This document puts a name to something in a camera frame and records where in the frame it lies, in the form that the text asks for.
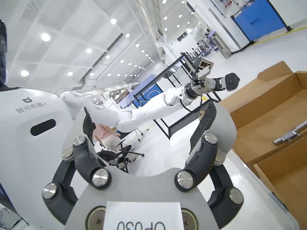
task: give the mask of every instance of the robot logo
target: robot logo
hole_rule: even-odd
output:
[[[26,99],[23,99],[23,101],[24,101],[25,103],[31,103],[31,102],[32,102],[32,100],[31,100],[29,97],[27,97]]]

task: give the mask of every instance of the metal screw head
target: metal screw head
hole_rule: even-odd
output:
[[[77,147],[77,146],[82,145],[84,142],[85,142],[85,137],[84,136],[78,136],[74,139],[73,145]]]
[[[232,188],[230,190],[229,197],[235,204],[240,205],[243,203],[243,194],[237,188]]]
[[[109,173],[107,170],[103,168],[97,170],[92,177],[93,184],[96,187],[104,186],[107,183],[108,179],[109,179]]]
[[[62,151],[62,158],[67,159],[72,155],[72,147],[65,148]]]
[[[216,144],[217,143],[217,138],[216,138],[216,136],[214,134],[206,133],[204,135],[204,138],[210,144]]]
[[[57,186],[54,183],[49,183],[43,190],[43,198],[51,199],[57,193]]]
[[[184,189],[190,189],[194,184],[193,177],[185,170],[182,170],[177,174],[177,181],[178,184]]]

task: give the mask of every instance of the cardboard box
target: cardboard box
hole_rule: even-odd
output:
[[[307,135],[254,165],[262,182],[307,229]]]
[[[258,175],[254,164],[290,144],[272,141],[307,120],[307,72],[279,62],[220,104],[237,127],[235,152]]]

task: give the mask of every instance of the yellow floor line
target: yellow floor line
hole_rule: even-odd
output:
[[[284,36],[284,35],[286,35],[286,34],[290,34],[290,33],[293,33],[293,32],[297,32],[297,31],[300,31],[300,30],[303,30],[303,29],[307,29],[307,27],[304,26],[304,27],[301,27],[301,28],[298,28],[298,29],[293,29],[293,30],[290,31],[290,32],[286,32],[286,33],[283,33],[283,34],[280,34],[280,35],[277,35],[277,36],[275,36],[275,37],[271,37],[271,38],[268,38],[268,39],[265,39],[265,40],[260,40],[260,41],[258,41],[258,42],[256,42],[256,43],[254,43],[253,45],[257,45],[257,44],[260,44],[260,43],[264,43],[264,42],[267,42],[267,41],[269,41],[269,40],[272,40],[272,39],[275,39],[275,38],[279,38],[279,37]]]

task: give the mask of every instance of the white paper label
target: white paper label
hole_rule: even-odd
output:
[[[184,230],[180,203],[109,201],[103,230]]]

